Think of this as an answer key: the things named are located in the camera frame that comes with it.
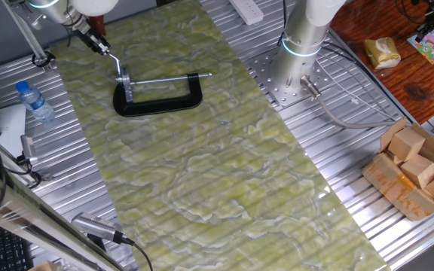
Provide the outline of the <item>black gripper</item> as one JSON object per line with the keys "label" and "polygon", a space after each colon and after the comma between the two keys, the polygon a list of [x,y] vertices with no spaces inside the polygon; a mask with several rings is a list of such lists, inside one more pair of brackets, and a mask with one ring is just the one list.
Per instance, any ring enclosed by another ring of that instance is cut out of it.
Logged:
{"label": "black gripper", "polygon": [[75,28],[75,34],[90,48],[99,49],[101,55],[107,55],[111,45],[91,26]]}

